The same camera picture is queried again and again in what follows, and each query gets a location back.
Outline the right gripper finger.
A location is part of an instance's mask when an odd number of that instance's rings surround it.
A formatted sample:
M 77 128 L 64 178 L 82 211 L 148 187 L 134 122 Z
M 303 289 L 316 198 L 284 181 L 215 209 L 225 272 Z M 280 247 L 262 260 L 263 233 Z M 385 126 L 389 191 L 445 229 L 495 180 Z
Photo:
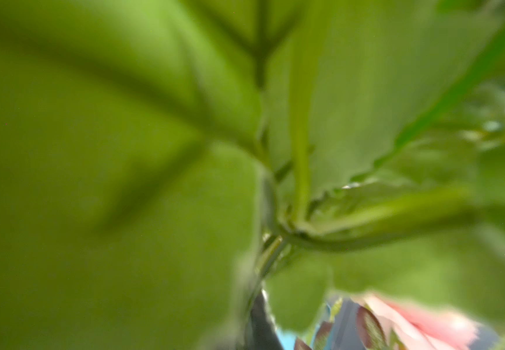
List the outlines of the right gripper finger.
M 268 320 L 265 298 L 262 293 L 257 295 L 249 313 L 249 322 L 245 333 L 245 349 L 283 350 L 274 326 Z

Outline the pink rose flower stem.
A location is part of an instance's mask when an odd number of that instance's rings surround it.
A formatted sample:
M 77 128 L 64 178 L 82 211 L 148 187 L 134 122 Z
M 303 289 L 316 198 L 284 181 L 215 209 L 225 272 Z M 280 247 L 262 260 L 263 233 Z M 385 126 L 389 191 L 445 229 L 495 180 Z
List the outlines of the pink rose flower stem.
M 375 294 L 334 297 L 294 349 L 470 349 L 481 324 L 454 311 L 430 311 Z

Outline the white flower green bunch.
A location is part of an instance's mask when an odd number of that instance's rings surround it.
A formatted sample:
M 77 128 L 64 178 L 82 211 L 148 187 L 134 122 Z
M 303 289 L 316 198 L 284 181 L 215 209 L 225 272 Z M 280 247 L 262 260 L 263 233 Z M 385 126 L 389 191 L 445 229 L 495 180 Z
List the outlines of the white flower green bunch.
M 0 349 L 250 349 L 334 294 L 505 333 L 505 1 L 0 1 Z

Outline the teal cylindrical vase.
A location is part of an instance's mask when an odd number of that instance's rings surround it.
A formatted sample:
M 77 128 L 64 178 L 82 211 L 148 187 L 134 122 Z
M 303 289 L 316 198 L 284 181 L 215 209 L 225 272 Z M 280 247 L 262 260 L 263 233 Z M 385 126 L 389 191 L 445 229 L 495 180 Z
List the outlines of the teal cylindrical vase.
M 296 333 L 292 331 L 277 329 L 276 334 L 283 350 L 294 350 L 295 342 L 298 338 L 298 335 Z

